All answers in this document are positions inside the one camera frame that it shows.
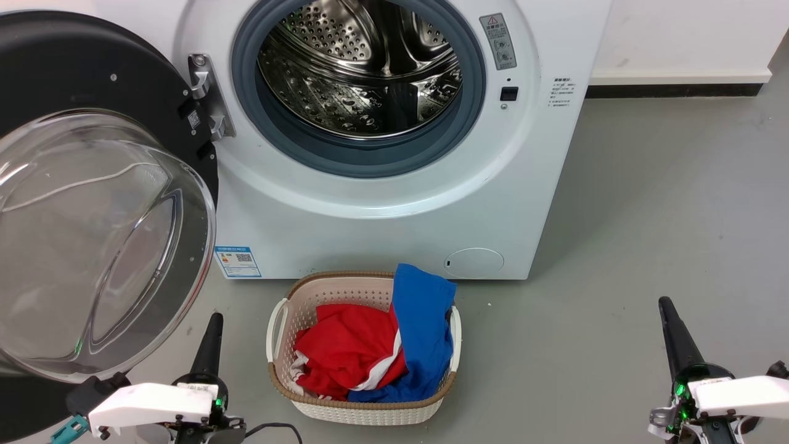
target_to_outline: white wall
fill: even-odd
[[[762,83],[789,0],[614,0],[592,85]]]

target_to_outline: gray rubber seal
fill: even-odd
[[[422,168],[450,152],[471,130],[482,108],[482,50],[466,20],[446,0],[391,0],[433,23],[452,43],[463,85],[433,122],[408,134],[355,141],[318,130],[285,109],[257,68],[263,41],[280,18],[304,0],[262,0],[238,30],[231,55],[236,94],[247,116],[277,149],[308,167],[334,175],[379,178]]]

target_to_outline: brown basket rim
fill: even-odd
[[[383,271],[329,271],[329,272],[321,272],[321,273],[314,273],[309,276],[301,278],[294,286],[290,289],[288,293],[287,299],[290,300],[290,297],[294,295],[294,293],[301,287],[303,287],[308,282],[312,282],[313,280],[319,279],[330,279],[334,277],[380,277],[384,279],[394,279],[395,274],[391,272],[383,272]],[[271,383],[274,384],[277,390],[286,398],[290,399],[293,402],[300,402],[302,404],[310,404],[310,405],[317,405],[320,407],[332,407],[332,408],[344,408],[348,410],[404,410],[404,409],[414,409],[414,408],[424,408],[428,407],[429,405],[433,405],[438,401],[441,401],[444,396],[449,393],[449,390],[454,385],[455,377],[457,376],[457,372],[451,371],[447,376],[447,380],[444,382],[443,386],[436,392],[433,396],[429,397],[428,399],[422,401],[411,401],[411,402],[384,402],[384,403],[372,403],[372,402],[348,402],[348,401],[335,401],[335,400],[327,400],[327,399],[316,399],[314,397],[307,397],[304,395],[297,395],[287,389],[285,386],[277,378],[277,370],[275,368],[274,363],[268,363],[268,375],[271,378]]]

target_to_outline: black cable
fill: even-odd
[[[257,427],[254,427],[252,430],[248,431],[247,434],[244,435],[244,438],[249,438],[251,435],[263,430],[266,427],[288,427],[290,430],[294,431],[294,433],[296,434],[296,439],[298,439],[298,444],[304,444],[301,441],[301,435],[298,434],[298,430],[296,430],[296,427],[294,427],[293,424],[288,424],[288,423],[264,423],[264,424],[261,424],[261,425],[259,425]]]

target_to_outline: black baseboard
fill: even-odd
[[[763,83],[700,85],[590,85],[587,99],[640,99],[658,97],[753,97]]]

